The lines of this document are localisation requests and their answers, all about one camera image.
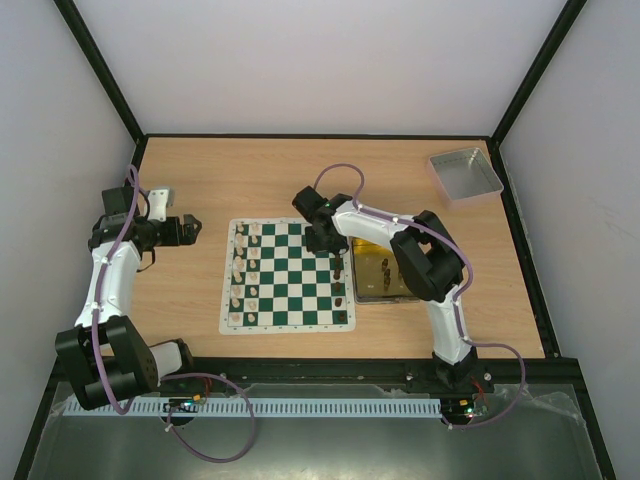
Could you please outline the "gold metal tin tray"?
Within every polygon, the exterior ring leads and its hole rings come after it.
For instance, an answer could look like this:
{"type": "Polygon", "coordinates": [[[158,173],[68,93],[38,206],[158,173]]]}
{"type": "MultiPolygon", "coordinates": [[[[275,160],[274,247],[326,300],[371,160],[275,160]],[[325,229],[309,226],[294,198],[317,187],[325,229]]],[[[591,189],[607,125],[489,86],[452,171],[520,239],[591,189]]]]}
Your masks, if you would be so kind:
{"type": "Polygon", "coordinates": [[[360,238],[352,238],[350,248],[357,303],[419,301],[406,286],[392,251],[360,238]]]}

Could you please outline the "green white chess board mat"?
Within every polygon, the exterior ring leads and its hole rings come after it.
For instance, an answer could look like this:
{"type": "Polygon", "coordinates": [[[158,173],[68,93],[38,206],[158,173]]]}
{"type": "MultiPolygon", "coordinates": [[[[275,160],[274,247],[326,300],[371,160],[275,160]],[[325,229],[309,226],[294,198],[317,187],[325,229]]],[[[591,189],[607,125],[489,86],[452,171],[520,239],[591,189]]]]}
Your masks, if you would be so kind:
{"type": "Polygon", "coordinates": [[[219,332],[343,333],[356,327],[348,252],[311,253],[302,218],[237,218],[226,240],[219,332]]]}

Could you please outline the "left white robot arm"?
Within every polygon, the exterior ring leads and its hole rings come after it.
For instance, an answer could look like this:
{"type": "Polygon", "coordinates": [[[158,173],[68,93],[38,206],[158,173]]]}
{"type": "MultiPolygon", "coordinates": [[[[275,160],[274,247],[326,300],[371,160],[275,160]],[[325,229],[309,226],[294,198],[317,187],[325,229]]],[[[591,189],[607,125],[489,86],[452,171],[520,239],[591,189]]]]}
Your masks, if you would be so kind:
{"type": "Polygon", "coordinates": [[[162,378],[194,365],[183,340],[150,346],[129,314],[144,254],[195,244],[202,224],[191,214],[168,215],[174,201],[169,187],[143,199],[143,208],[135,207],[131,186],[103,191],[104,212],[88,240],[93,270],[85,304],[73,328],[56,336],[58,360],[86,410],[154,392],[162,378]]]}

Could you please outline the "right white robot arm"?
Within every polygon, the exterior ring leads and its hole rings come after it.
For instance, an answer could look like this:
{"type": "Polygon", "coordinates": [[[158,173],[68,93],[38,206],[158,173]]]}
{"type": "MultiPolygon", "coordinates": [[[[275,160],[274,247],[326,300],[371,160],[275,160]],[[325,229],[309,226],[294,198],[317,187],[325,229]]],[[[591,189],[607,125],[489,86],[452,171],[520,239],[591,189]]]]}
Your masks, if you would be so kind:
{"type": "Polygon", "coordinates": [[[426,303],[438,384],[450,392],[466,385],[477,361],[461,306],[466,257],[437,215],[393,214],[345,194],[327,199],[310,186],[297,193],[292,205],[309,223],[305,241],[313,254],[342,253],[354,238],[393,253],[406,287],[426,303]]]}

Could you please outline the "silver square metal tin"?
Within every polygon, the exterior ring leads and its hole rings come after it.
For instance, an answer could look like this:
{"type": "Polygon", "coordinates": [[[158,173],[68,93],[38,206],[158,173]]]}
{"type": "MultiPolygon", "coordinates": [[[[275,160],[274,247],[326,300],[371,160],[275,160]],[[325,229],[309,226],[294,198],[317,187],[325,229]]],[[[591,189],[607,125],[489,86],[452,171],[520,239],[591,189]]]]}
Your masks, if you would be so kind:
{"type": "Polygon", "coordinates": [[[431,156],[426,161],[426,170],[448,209],[499,198],[504,190],[489,158],[479,147],[431,156]]]}

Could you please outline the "black aluminium frame rail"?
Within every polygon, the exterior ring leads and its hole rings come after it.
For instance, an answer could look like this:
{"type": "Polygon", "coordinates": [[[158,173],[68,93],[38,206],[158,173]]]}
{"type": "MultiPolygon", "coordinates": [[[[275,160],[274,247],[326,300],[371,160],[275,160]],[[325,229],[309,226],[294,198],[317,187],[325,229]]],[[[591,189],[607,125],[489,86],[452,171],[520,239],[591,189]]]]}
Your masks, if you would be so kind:
{"type": "Polygon", "coordinates": [[[528,386],[571,385],[584,390],[579,363],[570,358],[526,359],[521,369],[514,358],[479,359],[464,379],[453,387],[437,375],[433,359],[261,359],[197,357],[192,370],[224,374],[232,382],[251,384],[372,384],[384,389],[400,388],[411,393],[434,396],[471,394],[481,386],[491,392],[501,384],[528,386]]]}

